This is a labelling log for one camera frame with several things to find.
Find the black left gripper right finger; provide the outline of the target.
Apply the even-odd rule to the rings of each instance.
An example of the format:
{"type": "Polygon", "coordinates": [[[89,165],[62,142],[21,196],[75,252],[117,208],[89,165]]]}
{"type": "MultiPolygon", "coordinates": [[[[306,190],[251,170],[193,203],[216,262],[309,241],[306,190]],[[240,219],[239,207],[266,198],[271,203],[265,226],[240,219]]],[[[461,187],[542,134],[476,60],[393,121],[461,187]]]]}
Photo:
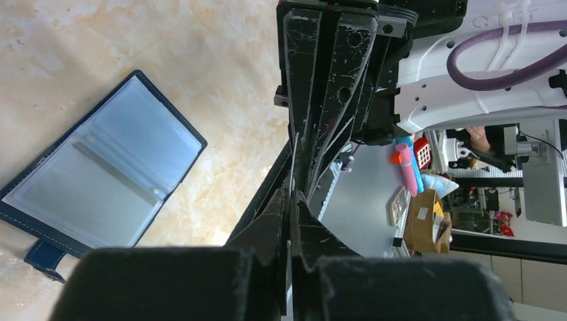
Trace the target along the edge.
{"type": "Polygon", "coordinates": [[[290,199],[295,320],[515,320],[486,266],[462,259],[362,257],[290,199]]]}

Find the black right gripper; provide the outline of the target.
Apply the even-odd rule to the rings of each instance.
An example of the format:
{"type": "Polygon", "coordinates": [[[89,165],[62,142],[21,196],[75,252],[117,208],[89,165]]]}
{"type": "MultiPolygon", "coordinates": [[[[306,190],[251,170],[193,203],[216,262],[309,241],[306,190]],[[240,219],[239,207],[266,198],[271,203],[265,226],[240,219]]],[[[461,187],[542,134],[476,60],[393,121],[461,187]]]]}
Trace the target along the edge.
{"type": "Polygon", "coordinates": [[[399,62],[416,39],[455,31],[466,11],[466,1],[277,4],[281,84],[274,102],[289,112],[294,187],[306,199],[330,143],[382,146],[401,133],[394,111],[399,62]]]}

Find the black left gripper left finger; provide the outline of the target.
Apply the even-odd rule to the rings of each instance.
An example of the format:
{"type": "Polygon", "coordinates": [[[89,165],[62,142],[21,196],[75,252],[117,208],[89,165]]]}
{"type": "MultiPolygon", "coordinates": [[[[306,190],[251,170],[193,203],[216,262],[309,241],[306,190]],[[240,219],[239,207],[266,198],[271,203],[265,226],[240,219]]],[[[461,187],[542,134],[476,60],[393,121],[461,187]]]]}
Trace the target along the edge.
{"type": "Polygon", "coordinates": [[[278,189],[221,247],[111,248],[75,268],[52,320],[279,320],[286,304],[284,217],[278,189]]]}

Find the blue leather card holder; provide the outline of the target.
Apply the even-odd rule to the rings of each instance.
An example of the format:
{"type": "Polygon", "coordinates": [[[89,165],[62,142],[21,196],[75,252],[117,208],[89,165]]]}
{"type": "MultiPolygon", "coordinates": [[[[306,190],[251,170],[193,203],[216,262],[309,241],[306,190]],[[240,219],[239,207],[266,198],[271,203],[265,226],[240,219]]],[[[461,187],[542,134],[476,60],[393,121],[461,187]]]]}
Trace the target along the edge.
{"type": "Polygon", "coordinates": [[[1,190],[1,219],[34,236],[24,262],[64,283],[65,255],[134,247],[207,141],[141,71],[1,190]]]}

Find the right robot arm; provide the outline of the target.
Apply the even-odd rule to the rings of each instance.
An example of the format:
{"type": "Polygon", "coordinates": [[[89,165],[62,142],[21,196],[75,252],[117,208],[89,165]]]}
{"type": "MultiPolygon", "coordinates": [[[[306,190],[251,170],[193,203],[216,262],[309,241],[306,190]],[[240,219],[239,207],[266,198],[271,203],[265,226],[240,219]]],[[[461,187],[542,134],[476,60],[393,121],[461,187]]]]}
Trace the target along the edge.
{"type": "Polygon", "coordinates": [[[565,1],[280,1],[294,192],[349,141],[566,114],[565,1]]]}

